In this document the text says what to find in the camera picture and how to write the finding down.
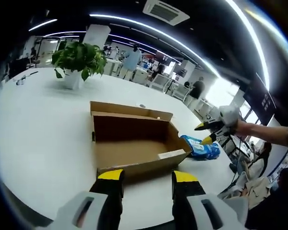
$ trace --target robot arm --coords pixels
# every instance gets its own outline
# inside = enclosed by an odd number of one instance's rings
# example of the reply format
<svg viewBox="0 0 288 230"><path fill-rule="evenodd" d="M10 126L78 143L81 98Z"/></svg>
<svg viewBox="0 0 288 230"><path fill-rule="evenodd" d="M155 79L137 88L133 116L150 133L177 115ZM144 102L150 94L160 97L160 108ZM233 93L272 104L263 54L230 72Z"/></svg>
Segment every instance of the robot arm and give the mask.
<svg viewBox="0 0 288 230"><path fill-rule="evenodd" d="M209 129L211 131L211 135L206 137L201 144L210 145L216 141L217 137L234 134L239 117L239 108L231 105L220 106L214 117L195 128L195 130Z"/></svg>

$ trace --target blue package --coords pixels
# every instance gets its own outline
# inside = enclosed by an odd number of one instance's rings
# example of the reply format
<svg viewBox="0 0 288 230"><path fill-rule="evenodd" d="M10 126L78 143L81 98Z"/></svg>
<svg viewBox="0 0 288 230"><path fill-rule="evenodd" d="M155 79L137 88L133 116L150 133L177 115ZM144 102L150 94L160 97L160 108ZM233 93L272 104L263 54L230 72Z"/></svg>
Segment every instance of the blue package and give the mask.
<svg viewBox="0 0 288 230"><path fill-rule="evenodd" d="M183 139L185 139L188 145L192 148L191 155L198 160L212 160L216 159L220 155L219 146L216 143L212 145L201 145L202 140L182 135Z"/></svg>

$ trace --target cardboard box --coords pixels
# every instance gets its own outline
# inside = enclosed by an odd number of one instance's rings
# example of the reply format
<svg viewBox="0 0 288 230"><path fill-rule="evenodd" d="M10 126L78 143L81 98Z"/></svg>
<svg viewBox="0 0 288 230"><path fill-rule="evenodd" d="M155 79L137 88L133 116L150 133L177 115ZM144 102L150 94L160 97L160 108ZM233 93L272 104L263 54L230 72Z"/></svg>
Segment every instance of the cardboard box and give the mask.
<svg viewBox="0 0 288 230"><path fill-rule="evenodd" d="M191 152L171 124L173 114L90 102L97 175L124 169L126 179L172 170Z"/></svg>

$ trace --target white pillar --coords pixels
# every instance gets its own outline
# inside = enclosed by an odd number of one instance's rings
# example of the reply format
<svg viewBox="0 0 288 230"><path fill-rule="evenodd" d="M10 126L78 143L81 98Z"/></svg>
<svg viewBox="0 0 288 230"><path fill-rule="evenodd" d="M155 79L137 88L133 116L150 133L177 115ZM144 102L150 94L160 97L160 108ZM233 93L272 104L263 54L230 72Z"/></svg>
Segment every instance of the white pillar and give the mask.
<svg viewBox="0 0 288 230"><path fill-rule="evenodd" d="M28 56L31 55L31 49L32 47L34 47L34 43L35 43L35 36L29 37L29 39L25 42L24 45L23 57L25 57L26 54L28 54Z"/></svg>
<svg viewBox="0 0 288 230"><path fill-rule="evenodd" d="M191 74L193 73L193 70L195 69L195 65L188 60L183 60L180 66L187 71L184 78L180 77L178 81L180 84L184 84L186 81L189 80Z"/></svg>
<svg viewBox="0 0 288 230"><path fill-rule="evenodd" d="M92 24L84 36L83 43L97 45L100 49L103 49L110 31L110 27L106 25Z"/></svg>

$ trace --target window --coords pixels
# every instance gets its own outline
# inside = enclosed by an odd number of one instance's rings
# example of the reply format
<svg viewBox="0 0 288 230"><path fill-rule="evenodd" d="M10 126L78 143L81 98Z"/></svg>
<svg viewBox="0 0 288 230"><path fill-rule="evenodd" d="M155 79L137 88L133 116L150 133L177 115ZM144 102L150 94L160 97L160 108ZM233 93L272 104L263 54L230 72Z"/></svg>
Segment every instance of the window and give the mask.
<svg viewBox="0 0 288 230"><path fill-rule="evenodd" d="M251 109L250 105L245 101L240 108L241 115L243 118L245 118L250 109Z"/></svg>
<svg viewBox="0 0 288 230"><path fill-rule="evenodd" d="M256 121L258 120L258 116L256 115L256 113L254 111L252 111L250 113L250 115L245 120L248 123L256 124Z"/></svg>
<svg viewBox="0 0 288 230"><path fill-rule="evenodd" d="M206 100L216 107L222 105L229 105L239 87L224 79L216 79L215 83L211 86Z"/></svg>

